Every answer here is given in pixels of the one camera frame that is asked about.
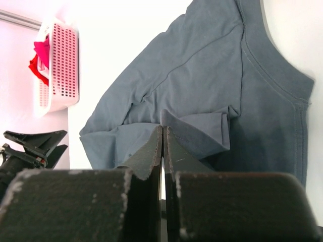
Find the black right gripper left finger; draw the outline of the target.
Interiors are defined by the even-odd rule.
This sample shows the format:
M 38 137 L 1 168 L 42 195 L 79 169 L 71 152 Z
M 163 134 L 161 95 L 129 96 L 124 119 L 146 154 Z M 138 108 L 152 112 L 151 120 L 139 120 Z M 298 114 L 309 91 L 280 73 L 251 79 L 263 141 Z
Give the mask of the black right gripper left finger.
M 1 241 L 160 241 L 162 152 L 158 126 L 112 170 L 3 175 Z

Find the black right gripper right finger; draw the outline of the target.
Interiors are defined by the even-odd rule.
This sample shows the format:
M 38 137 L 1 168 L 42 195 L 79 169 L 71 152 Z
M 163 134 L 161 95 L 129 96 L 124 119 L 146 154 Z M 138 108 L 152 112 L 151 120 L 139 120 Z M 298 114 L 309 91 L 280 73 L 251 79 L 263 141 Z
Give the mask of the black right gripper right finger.
M 305 190 L 288 173 L 213 172 L 164 128 L 169 241 L 320 241 Z

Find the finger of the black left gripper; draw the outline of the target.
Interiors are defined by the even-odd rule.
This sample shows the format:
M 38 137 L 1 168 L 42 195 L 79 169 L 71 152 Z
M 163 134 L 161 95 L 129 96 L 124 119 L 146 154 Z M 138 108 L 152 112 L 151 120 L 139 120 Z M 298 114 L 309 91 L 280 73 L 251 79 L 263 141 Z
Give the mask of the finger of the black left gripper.
M 14 150 L 9 144 L 2 146 L 2 169 L 53 169 L 67 149 L 60 145 L 48 150 L 35 146 L 24 147 L 24 151 Z
M 51 154 L 57 148 L 67 147 L 66 145 L 59 146 L 59 143 L 66 134 L 67 131 L 65 130 L 39 134 L 22 134 L 5 131 L 4 137 L 22 145 L 25 151 L 35 154 Z

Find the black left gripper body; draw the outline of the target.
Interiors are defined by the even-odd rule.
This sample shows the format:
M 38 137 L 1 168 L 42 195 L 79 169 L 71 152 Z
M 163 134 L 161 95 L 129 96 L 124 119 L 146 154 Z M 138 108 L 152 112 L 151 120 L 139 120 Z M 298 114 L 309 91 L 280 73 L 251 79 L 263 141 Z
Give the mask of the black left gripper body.
M 14 195 L 21 192 L 29 178 L 47 169 L 42 160 L 32 164 L 19 158 L 10 158 L 1 165 L 1 202 L 10 202 Z

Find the grey blue t shirt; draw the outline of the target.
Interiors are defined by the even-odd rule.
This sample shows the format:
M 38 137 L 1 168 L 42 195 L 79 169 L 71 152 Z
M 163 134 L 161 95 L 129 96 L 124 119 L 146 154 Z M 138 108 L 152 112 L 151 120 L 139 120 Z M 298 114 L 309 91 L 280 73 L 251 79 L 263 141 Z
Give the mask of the grey blue t shirt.
M 93 169 L 113 169 L 169 126 L 210 169 L 304 184 L 313 85 L 271 43 L 260 1 L 193 1 L 111 84 L 80 141 Z

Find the white plastic basket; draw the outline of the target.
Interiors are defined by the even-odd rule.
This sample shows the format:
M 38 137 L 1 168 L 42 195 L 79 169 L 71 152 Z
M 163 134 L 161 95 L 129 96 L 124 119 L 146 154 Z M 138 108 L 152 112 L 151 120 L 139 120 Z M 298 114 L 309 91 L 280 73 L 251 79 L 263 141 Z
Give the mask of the white plastic basket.
M 35 78 L 34 113 L 41 117 L 79 101 L 78 32 L 53 17 L 41 24 L 36 41 L 49 41 L 48 84 Z

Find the red shirt in basket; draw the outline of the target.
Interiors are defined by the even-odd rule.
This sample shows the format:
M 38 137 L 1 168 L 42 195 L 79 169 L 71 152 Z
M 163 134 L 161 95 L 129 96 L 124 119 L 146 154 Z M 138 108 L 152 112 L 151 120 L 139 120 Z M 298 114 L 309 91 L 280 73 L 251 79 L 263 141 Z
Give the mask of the red shirt in basket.
M 39 57 L 36 54 L 34 58 L 29 62 L 29 69 L 32 73 L 40 79 L 45 85 L 49 85 L 48 74 L 45 72 L 48 71 L 46 66 L 42 67 L 42 62 L 38 62 Z

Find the pink shirt in basket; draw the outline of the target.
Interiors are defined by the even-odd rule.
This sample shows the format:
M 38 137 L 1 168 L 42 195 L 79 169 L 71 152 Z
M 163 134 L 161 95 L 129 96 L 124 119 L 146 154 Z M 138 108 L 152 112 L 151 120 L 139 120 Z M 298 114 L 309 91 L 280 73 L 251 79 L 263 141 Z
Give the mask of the pink shirt in basket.
M 49 43 L 49 35 L 46 36 L 45 41 L 35 41 L 34 42 L 34 50 L 42 63 L 49 68 L 49 51 L 50 51 L 50 43 Z

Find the left aluminium corner post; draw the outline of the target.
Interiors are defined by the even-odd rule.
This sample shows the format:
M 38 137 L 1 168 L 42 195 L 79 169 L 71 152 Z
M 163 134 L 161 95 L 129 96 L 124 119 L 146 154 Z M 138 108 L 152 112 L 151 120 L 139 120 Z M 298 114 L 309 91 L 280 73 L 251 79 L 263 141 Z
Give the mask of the left aluminium corner post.
M 41 27 L 41 22 L 17 15 L 8 11 L 0 10 L 1 21 L 8 22 L 21 27 L 26 27 L 33 30 L 39 30 Z

